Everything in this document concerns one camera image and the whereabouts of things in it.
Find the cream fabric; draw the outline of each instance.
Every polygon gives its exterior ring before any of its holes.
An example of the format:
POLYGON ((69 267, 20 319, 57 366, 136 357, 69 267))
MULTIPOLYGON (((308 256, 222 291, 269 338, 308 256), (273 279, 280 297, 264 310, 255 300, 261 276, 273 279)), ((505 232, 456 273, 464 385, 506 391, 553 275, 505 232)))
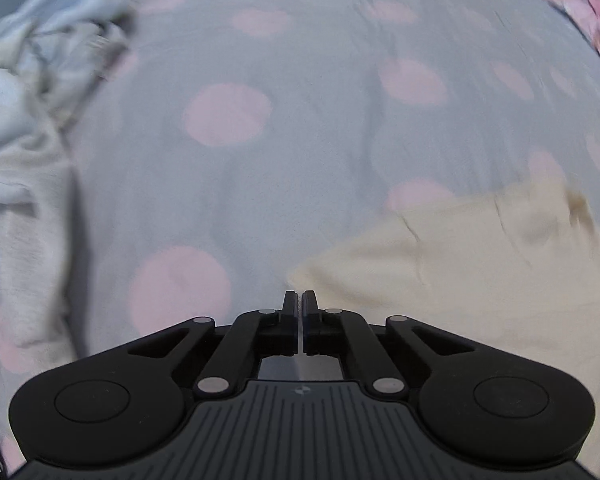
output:
POLYGON ((600 228, 559 182, 403 211, 289 276, 321 308, 393 314, 573 375, 596 402, 580 463, 600 477, 600 228))

